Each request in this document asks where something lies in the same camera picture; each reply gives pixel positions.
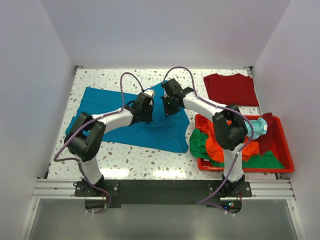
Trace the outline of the blue t shirt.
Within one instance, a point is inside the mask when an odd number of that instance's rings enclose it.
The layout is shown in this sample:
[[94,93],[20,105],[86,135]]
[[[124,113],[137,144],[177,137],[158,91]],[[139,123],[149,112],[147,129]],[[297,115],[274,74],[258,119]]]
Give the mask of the blue t shirt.
[[[188,150],[186,131],[189,126],[189,118],[183,109],[166,117],[161,99],[164,89],[160,83],[152,86],[151,89],[155,91],[152,122],[139,122],[131,126],[117,128],[104,134],[102,140],[174,153],[185,153]],[[72,117],[65,133],[69,133],[80,113],[103,114],[120,107],[120,92],[87,87],[76,115]]]

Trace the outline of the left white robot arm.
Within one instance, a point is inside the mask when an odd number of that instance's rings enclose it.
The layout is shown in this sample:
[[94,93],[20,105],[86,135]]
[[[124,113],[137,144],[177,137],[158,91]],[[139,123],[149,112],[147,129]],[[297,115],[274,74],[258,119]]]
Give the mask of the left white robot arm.
[[86,183],[86,191],[92,196],[105,193],[104,176],[101,173],[97,154],[103,137],[113,130],[136,123],[152,121],[155,91],[140,92],[130,105],[104,114],[81,113],[65,137],[64,144],[73,155]]

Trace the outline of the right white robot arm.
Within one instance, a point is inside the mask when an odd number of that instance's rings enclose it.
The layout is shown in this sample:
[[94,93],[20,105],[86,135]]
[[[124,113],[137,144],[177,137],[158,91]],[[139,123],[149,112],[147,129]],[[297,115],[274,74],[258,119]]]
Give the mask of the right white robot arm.
[[161,87],[164,89],[161,99],[167,117],[187,109],[212,122],[213,137],[222,148],[224,170],[221,184],[209,196],[213,197],[221,189],[227,196],[235,196],[245,182],[242,157],[248,134],[245,121],[248,118],[240,113],[237,105],[227,106],[202,98],[191,87],[182,88],[174,78],[164,81]]

